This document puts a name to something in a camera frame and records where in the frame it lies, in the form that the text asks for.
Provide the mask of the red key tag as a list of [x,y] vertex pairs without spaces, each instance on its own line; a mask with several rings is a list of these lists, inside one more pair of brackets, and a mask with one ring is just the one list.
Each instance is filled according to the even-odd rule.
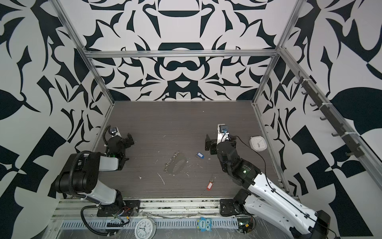
[[214,185],[214,181],[211,179],[207,185],[207,190],[210,191]]

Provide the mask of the blue key tag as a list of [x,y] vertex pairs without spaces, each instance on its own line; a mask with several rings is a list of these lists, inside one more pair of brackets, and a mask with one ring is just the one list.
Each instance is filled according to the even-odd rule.
[[202,153],[198,152],[196,154],[196,157],[203,159],[205,156]]

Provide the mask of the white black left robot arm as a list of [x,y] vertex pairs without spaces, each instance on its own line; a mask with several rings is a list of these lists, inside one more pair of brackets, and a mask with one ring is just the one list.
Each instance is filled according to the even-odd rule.
[[130,216],[139,212],[140,201],[124,200],[119,190],[99,180],[99,173],[121,171],[129,160],[125,157],[126,149],[135,141],[130,133],[126,137],[118,132],[110,135],[105,153],[85,150],[71,154],[53,186],[58,193],[94,203],[98,217]]

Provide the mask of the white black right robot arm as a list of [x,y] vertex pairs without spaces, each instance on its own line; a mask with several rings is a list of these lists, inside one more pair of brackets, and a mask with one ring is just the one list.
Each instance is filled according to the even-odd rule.
[[234,197],[240,214],[257,216],[283,231],[292,239],[327,239],[330,216],[314,211],[275,185],[264,172],[241,158],[235,138],[223,133],[218,139],[205,140],[205,150],[217,155],[222,171],[242,189]]

